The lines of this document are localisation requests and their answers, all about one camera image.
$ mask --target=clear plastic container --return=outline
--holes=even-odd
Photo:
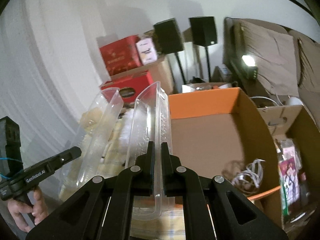
[[[81,157],[63,166],[64,190],[77,190],[97,173],[101,157],[108,150],[109,138],[123,107],[119,88],[99,92],[89,110],[82,116],[71,142],[82,150]]]
[[[172,154],[172,138],[168,96],[159,81],[147,87],[135,101],[126,168],[147,152],[149,141],[155,143],[154,192],[150,197],[134,197],[132,218],[138,220],[155,219],[162,210],[174,206],[174,197],[164,196],[162,183],[161,143],[167,142]]]

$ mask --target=blue string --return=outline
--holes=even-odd
[[[13,158],[0,158],[0,161],[4,161],[4,160],[9,160],[9,161],[16,161],[16,162],[19,162],[19,163],[23,163],[22,161],[19,161],[19,160],[16,160],[16,159],[13,159]],[[4,176],[4,175],[2,175],[1,173],[0,173],[0,176],[1,176],[1,178],[4,178],[4,179],[11,179],[11,178],[9,178],[9,177],[6,177],[6,176]]]

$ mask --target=open cardboard box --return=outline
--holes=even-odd
[[[300,219],[301,223],[308,218],[308,211],[312,211],[312,208],[314,209],[315,202],[320,197],[320,172],[318,165],[320,132],[302,105],[266,107],[259,108],[258,111],[267,124],[273,139],[281,141],[286,138],[292,138],[300,150],[303,169],[306,172],[311,192],[311,200],[308,206],[291,214],[287,220],[290,218],[294,219],[300,213],[306,211],[306,215]],[[264,181],[268,179],[268,175],[264,176]],[[260,201],[265,214],[287,231],[286,228],[290,226],[290,223],[285,225],[282,219],[280,192],[277,191],[262,198]]]
[[[232,179],[245,165],[265,160],[257,198],[279,190],[277,153],[255,104],[240,88],[169,96],[172,149],[198,175]]]

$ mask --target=white box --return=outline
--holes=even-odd
[[[152,38],[146,38],[136,43],[140,60],[143,65],[155,62],[158,59]]]

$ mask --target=black device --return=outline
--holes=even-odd
[[[190,84],[200,84],[205,83],[205,81],[198,77],[192,77],[192,79],[189,81]]]
[[[134,196],[153,193],[155,145],[118,176],[95,176],[34,227],[26,240],[125,240]],[[161,144],[163,188],[183,197],[187,240],[287,240],[286,233],[222,176],[198,176]]]
[[[189,18],[193,43],[205,48],[208,78],[211,81],[211,67],[208,46],[217,43],[217,29],[213,16]]]
[[[158,38],[158,43],[162,49],[162,52],[166,55],[174,53],[178,62],[183,84],[187,84],[178,54],[178,52],[183,51],[184,48],[181,39],[181,33],[177,25],[176,19],[173,18],[162,22],[158,22],[155,25],[153,25],[153,27],[155,29],[155,33]]]
[[[20,153],[20,128],[9,117],[0,119],[0,198],[20,200],[32,206],[27,193],[60,169],[80,157],[81,149],[72,147],[62,153],[23,169]],[[34,223],[34,217],[28,214]]]
[[[241,59],[239,70],[245,79],[257,80],[258,68],[256,66],[247,66],[246,63],[244,63]]]

